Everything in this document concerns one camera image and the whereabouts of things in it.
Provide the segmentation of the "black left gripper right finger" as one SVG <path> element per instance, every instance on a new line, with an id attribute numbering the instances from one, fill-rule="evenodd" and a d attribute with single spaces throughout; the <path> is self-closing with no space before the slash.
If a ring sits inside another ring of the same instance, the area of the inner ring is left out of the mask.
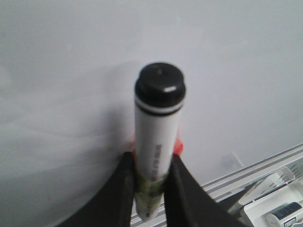
<path id="1" fill-rule="evenodd" d="M 214 201 L 187 170 L 179 155 L 172 157 L 164 203 L 169 227 L 243 227 Z"/>

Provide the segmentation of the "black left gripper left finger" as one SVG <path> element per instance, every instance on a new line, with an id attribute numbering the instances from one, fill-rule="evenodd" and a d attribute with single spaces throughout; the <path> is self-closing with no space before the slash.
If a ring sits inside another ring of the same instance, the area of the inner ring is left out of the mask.
<path id="1" fill-rule="evenodd" d="M 125 152 L 104 186 L 60 227 L 129 227 L 135 191 L 134 157 Z"/>

